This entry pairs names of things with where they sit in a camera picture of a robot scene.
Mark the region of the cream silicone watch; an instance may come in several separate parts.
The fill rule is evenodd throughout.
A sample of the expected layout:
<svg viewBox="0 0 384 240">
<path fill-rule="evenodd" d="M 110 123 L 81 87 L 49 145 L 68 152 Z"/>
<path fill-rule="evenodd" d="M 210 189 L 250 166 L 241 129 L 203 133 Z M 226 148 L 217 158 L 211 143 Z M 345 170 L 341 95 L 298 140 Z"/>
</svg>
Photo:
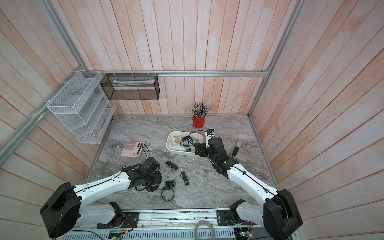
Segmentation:
<svg viewBox="0 0 384 240">
<path fill-rule="evenodd" d="M 179 135 L 179 136 L 173 136 L 172 139 L 171 139 L 171 145 L 172 146 L 176 146 L 176 145 L 179 145 L 182 140 L 183 140 L 183 136 Z"/>
</svg>

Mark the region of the black watch with keychain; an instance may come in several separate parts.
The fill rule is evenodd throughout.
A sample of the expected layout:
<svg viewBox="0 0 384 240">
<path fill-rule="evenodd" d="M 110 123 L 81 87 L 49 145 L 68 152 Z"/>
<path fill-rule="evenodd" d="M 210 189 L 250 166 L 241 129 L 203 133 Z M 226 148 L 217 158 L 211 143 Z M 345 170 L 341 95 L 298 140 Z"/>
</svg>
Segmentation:
<svg viewBox="0 0 384 240">
<path fill-rule="evenodd" d="M 177 165 L 175 165 L 174 163 L 172 163 L 170 161 L 166 162 L 166 166 L 170 169 L 169 172 L 166 175 L 166 178 L 169 178 L 171 173 L 174 172 L 174 171 L 177 171 L 178 168 L 179 168 Z"/>
</svg>

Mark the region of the black small watch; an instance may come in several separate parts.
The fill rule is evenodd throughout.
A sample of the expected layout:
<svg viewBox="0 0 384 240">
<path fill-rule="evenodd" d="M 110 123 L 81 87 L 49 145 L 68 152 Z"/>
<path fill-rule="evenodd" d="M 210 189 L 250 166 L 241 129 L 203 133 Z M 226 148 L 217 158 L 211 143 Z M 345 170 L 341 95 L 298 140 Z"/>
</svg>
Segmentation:
<svg viewBox="0 0 384 240">
<path fill-rule="evenodd" d="M 176 181 L 175 180 L 166 181 L 166 184 L 165 184 L 166 188 L 174 188 L 175 186 L 176 186 Z"/>
</svg>

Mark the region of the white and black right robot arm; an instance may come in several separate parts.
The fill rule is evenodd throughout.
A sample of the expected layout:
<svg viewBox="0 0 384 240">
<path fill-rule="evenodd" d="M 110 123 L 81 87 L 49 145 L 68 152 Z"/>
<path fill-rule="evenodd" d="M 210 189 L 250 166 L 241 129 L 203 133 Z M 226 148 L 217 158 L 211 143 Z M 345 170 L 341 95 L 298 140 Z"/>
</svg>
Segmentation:
<svg viewBox="0 0 384 240">
<path fill-rule="evenodd" d="M 194 147 L 196 155 L 208 158 L 219 174 L 238 184 L 257 201 L 257 206 L 245 200 L 232 204 L 230 210 L 234 222 L 247 221 L 263 226 L 274 240 L 288 239 L 303 225 L 293 195 L 252 175 L 238 160 L 227 155 L 221 138 L 211 138 L 205 144 L 194 144 Z"/>
</svg>

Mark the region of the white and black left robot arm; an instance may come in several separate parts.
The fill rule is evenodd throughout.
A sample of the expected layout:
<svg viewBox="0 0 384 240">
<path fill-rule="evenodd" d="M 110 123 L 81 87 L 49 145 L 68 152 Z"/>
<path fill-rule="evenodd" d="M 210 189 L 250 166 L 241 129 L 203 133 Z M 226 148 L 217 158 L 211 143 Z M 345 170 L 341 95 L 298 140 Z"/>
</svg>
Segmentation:
<svg viewBox="0 0 384 240">
<path fill-rule="evenodd" d="M 116 202 L 104 206 L 91 204 L 107 195 L 142 186 L 155 191 L 162 181 L 160 164 L 153 157 L 140 164 L 123 166 L 118 173 L 88 184 L 60 185 L 40 209 L 48 235 L 56 239 L 74 228 L 97 225 L 99 228 L 120 228 L 130 225 L 130 218 Z"/>
</svg>

